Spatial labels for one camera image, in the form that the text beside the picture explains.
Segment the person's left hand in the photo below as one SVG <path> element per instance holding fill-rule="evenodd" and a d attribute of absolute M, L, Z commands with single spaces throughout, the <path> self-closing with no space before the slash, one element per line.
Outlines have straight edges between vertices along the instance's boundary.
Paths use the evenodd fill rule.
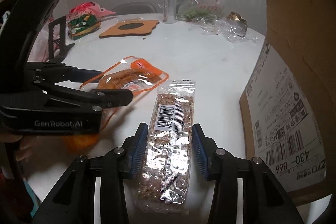
<path fill-rule="evenodd" d="M 1 143 L 3 144 L 3 157 L 4 159 L 2 160 L 1 163 L 1 169 L 3 174 L 5 175 L 5 178 L 8 179 L 13 179 L 14 175 L 11 170 L 10 166 L 10 160 L 15 159 L 16 162 L 20 162 L 24 159 L 27 159 L 30 157 L 33 151 L 33 146 L 36 143 L 37 138 L 35 136 L 19 136 L 19 135 L 13 135 L 7 132 L 1 132 Z M 9 152 L 8 155 L 8 150 L 7 147 L 10 144 L 14 145 L 14 151 Z"/>

